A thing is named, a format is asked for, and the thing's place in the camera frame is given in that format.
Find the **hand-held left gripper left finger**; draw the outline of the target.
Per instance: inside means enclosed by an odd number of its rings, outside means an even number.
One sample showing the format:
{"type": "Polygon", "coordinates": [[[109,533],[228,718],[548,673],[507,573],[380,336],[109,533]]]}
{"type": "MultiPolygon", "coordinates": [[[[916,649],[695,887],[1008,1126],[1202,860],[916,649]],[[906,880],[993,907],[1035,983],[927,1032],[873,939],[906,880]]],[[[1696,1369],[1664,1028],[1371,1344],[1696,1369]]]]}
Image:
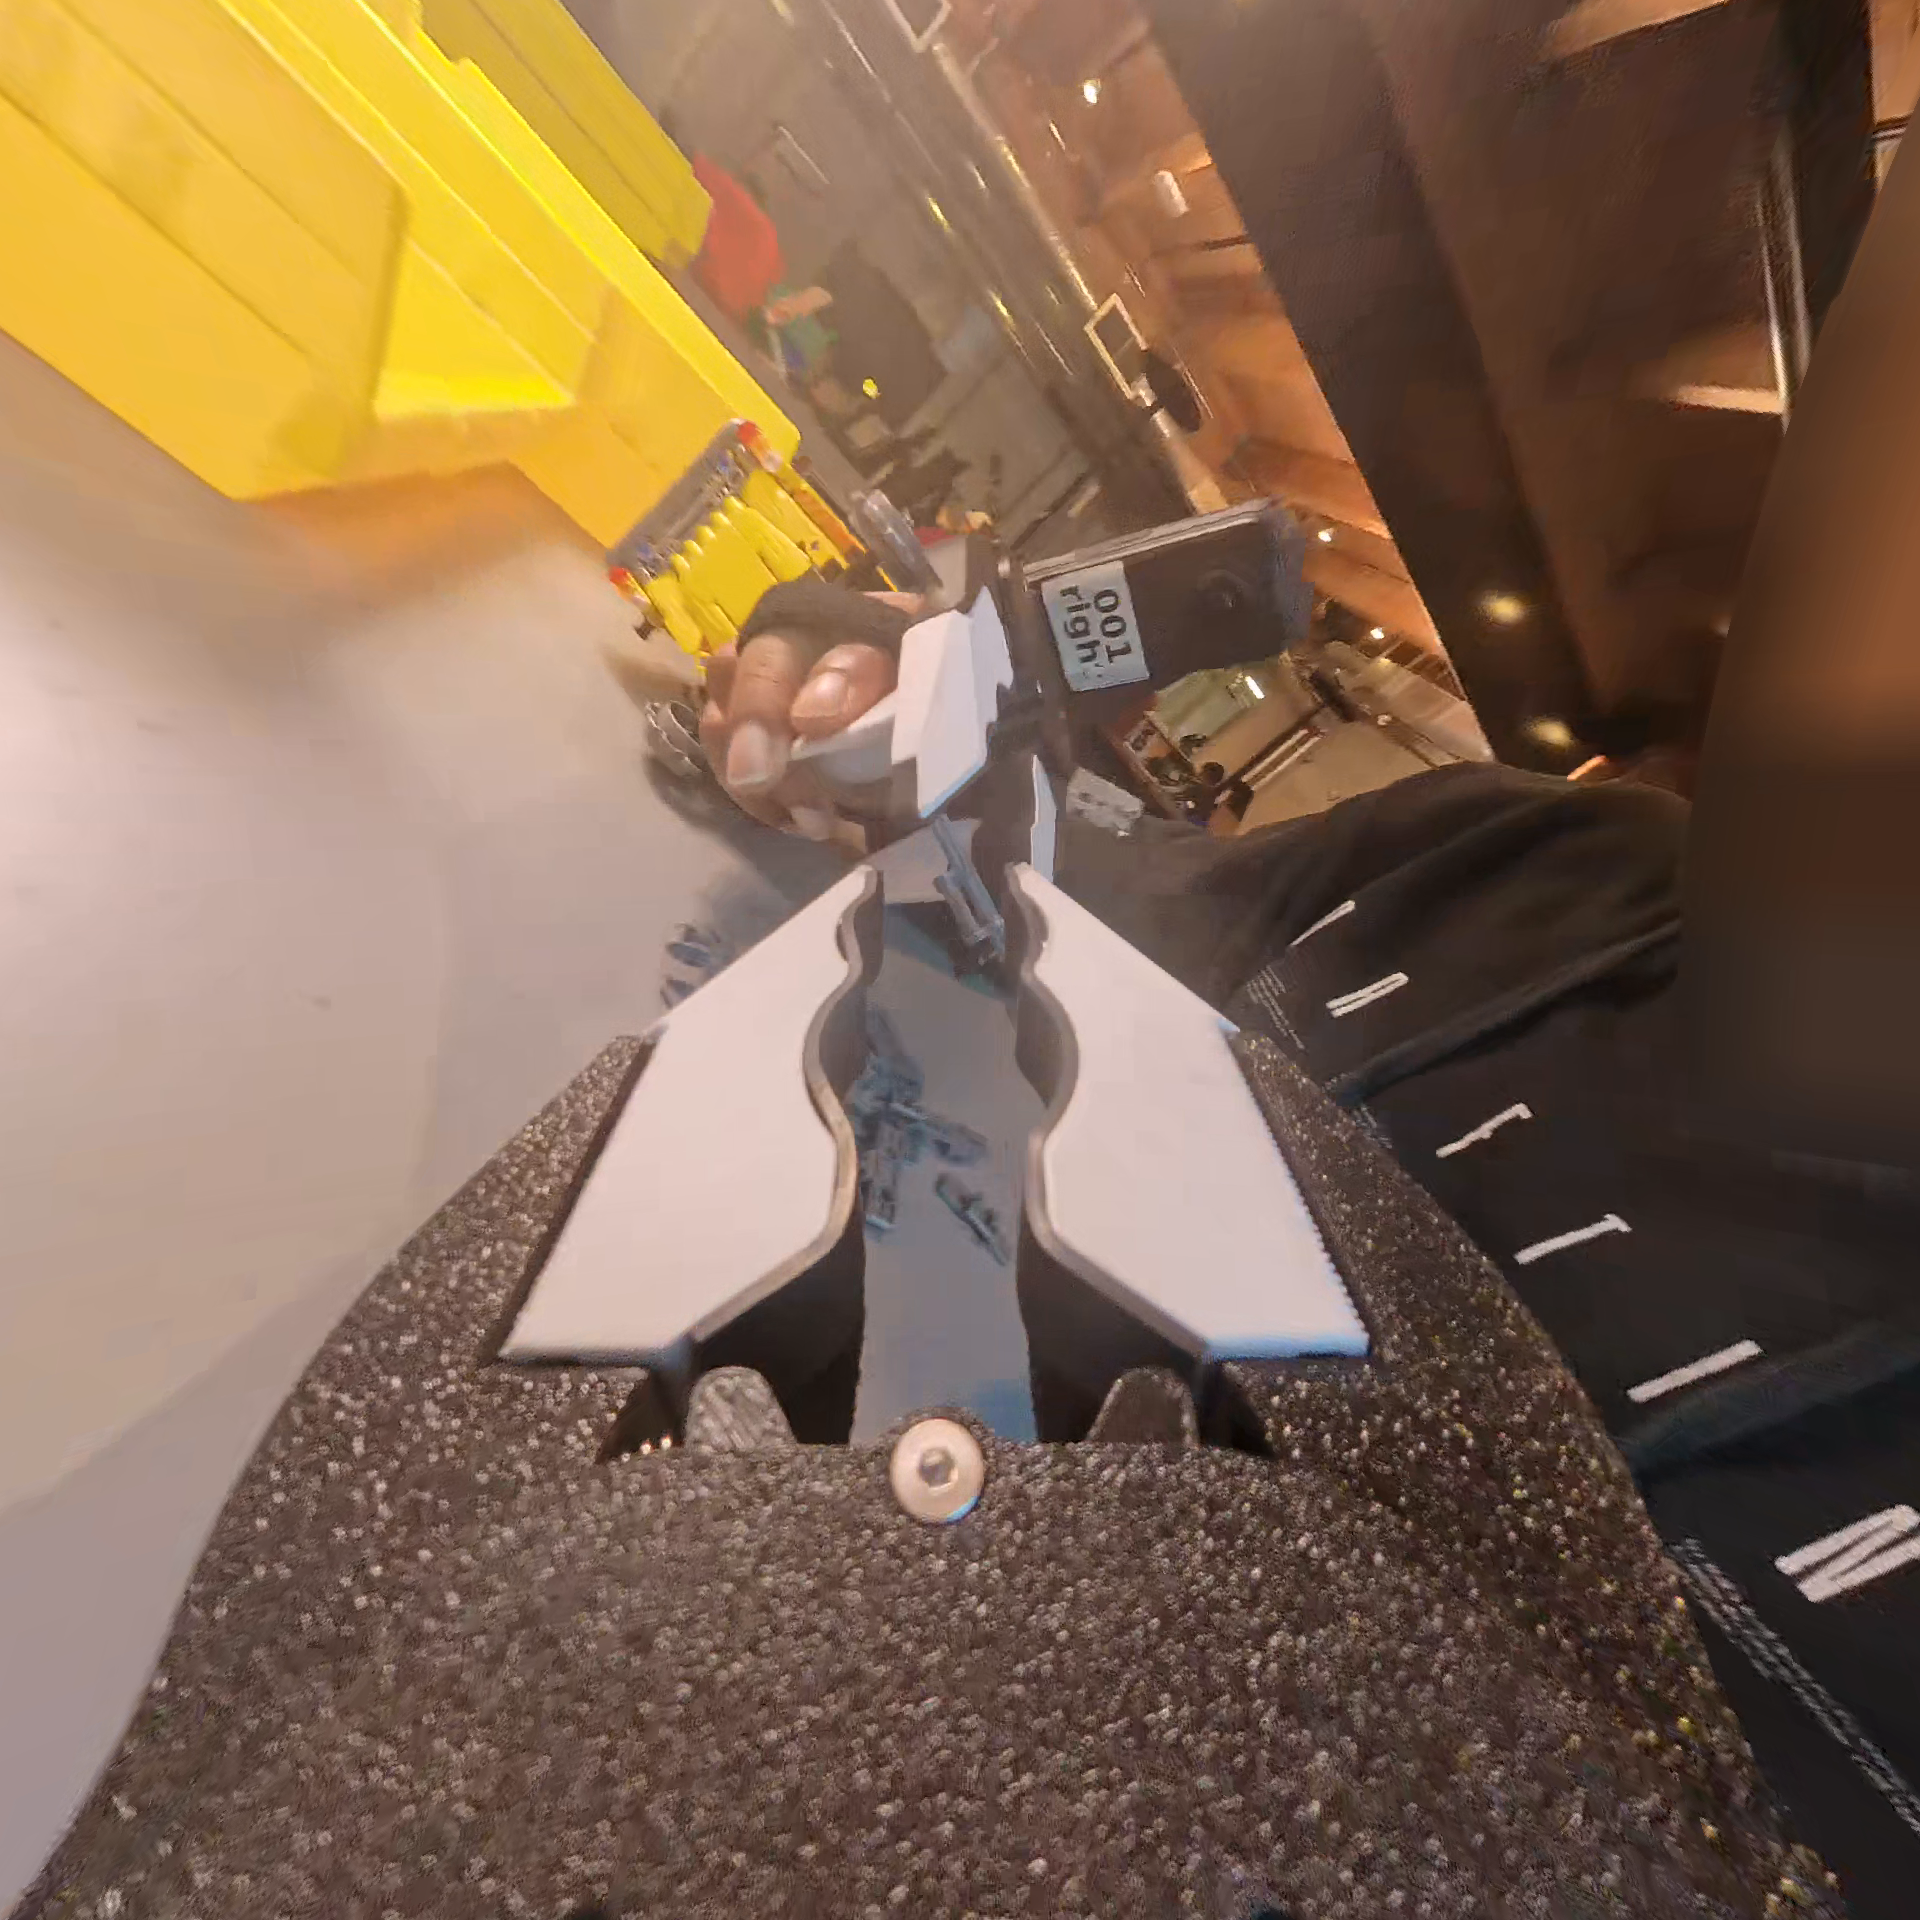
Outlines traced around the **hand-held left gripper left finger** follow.
{"type": "Polygon", "coordinates": [[[880,877],[853,865],[641,1038],[501,1323],[522,1371],[643,1371],[691,1436],[754,1374],[803,1444],[845,1444],[867,1328],[849,1092],[868,1059],[880,877]]]}

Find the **person's right hand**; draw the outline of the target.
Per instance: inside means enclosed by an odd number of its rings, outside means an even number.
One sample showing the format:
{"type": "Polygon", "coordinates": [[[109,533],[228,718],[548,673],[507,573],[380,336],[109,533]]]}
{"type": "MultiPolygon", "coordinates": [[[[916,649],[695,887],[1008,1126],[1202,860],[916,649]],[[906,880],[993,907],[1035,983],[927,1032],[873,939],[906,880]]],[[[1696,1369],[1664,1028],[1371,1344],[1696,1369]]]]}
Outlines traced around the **person's right hand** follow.
{"type": "Polygon", "coordinates": [[[706,760],[757,822],[865,856],[877,800],[795,765],[800,742],[837,736],[897,689],[897,653],[863,640],[764,631],[709,661],[706,760]]]}

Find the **person's right forearm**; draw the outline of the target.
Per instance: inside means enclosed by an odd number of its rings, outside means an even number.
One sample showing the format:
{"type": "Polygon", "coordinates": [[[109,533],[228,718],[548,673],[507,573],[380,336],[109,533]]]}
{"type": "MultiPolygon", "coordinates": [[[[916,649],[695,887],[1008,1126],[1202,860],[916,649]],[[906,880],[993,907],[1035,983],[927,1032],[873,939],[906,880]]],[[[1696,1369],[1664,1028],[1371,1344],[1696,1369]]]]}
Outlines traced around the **person's right forearm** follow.
{"type": "Polygon", "coordinates": [[[825,652],[865,645],[899,659],[906,632],[922,616],[919,603],[899,608],[875,591],[808,575],[768,588],[739,623],[735,646],[745,656],[754,640],[776,636],[825,652]]]}

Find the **grey desk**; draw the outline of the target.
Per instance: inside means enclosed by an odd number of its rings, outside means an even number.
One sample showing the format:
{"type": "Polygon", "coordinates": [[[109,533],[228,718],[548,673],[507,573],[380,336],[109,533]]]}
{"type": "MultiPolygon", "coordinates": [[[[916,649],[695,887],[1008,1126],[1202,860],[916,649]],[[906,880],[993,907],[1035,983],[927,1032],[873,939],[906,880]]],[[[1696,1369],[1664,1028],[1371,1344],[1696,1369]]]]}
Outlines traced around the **grey desk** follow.
{"type": "Polygon", "coordinates": [[[4,1905],[380,1265],[845,860],[682,797],[509,471],[243,505],[4,342],[4,1905]]]}

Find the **small grey track link cluster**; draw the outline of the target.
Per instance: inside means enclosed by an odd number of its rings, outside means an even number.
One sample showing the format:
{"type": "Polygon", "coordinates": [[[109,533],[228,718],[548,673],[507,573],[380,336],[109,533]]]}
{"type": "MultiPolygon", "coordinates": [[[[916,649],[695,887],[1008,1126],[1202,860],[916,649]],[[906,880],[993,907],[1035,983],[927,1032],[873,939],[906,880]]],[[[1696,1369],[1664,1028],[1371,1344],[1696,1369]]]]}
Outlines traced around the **small grey track link cluster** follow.
{"type": "MultiPolygon", "coordinates": [[[[664,947],[659,997],[664,1009],[676,1007],[712,979],[735,965],[741,948],[716,925],[682,923],[664,947]]],[[[956,1181],[957,1167],[973,1167],[988,1159],[980,1132],[951,1120],[928,1103],[927,1072],[906,1045],[887,1007],[868,998],[865,1013],[867,1059],[849,1092],[849,1115],[857,1150],[857,1199],[868,1239],[890,1239],[899,1221],[903,1175],[931,1163],[936,1184],[946,1199],[957,1199],[960,1216],[971,1217],[971,1233],[1000,1262],[1008,1260],[1008,1240],[989,1222],[989,1206],[973,1189],[956,1181]]]]}

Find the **black toy vehicle model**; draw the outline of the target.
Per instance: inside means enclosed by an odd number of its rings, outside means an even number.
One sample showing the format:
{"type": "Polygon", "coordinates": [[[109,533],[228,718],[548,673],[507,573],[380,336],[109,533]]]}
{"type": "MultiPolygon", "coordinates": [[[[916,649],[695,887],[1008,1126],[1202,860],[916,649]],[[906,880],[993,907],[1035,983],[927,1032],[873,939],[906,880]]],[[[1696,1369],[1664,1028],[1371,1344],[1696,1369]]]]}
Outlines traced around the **black toy vehicle model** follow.
{"type": "MultiPolygon", "coordinates": [[[[684,783],[717,783],[701,745],[709,661],[735,649],[759,596],[799,577],[875,591],[924,616],[965,608],[963,545],[927,537],[875,492],[837,505],[751,420],[727,422],[684,477],[609,551],[609,577],[641,612],[643,636],[665,640],[687,685],[643,704],[644,742],[684,783]]],[[[837,736],[800,742],[837,785],[895,785],[895,695],[837,736]]]]}

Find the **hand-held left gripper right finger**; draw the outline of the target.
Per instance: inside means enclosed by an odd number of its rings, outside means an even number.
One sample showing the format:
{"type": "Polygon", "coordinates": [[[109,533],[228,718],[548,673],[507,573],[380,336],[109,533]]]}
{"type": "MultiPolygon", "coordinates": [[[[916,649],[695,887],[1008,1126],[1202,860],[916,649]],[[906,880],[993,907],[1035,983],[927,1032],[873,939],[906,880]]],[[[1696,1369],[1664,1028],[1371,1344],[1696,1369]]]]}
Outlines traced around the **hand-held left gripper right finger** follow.
{"type": "Polygon", "coordinates": [[[1232,1436],[1231,1367],[1368,1364],[1232,1020],[1034,865],[1008,871],[1005,925],[1041,1100],[1015,1260],[1041,1440],[1088,1440],[1136,1374],[1232,1436]]]}

